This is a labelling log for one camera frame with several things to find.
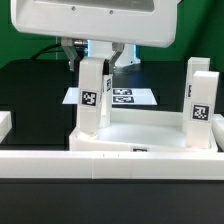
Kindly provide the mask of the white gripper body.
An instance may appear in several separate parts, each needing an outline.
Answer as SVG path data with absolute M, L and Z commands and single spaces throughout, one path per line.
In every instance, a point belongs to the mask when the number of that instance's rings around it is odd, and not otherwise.
M 177 0 L 10 0 L 23 33 L 166 48 L 173 43 Z

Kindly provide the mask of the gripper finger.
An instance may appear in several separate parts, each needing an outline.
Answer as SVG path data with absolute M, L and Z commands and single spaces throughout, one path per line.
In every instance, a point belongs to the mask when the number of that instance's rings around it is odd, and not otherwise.
M 75 71 L 80 62 L 74 40 L 68 37 L 61 38 L 61 46 L 69 59 L 69 67 L 72 72 Z
M 112 50 L 114 51 L 110 59 L 105 59 L 103 64 L 103 74 L 110 75 L 113 73 L 114 66 L 120 55 L 124 50 L 124 44 L 122 43 L 112 43 Z

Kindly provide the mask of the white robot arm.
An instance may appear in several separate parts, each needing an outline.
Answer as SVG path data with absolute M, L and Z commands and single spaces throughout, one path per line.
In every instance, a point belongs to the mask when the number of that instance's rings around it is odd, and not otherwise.
M 55 36 L 75 68 L 74 41 L 90 44 L 88 54 L 110 66 L 136 62 L 136 48 L 166 48 L 176 35 L 179 0 L 10 0 L 17 31 Z

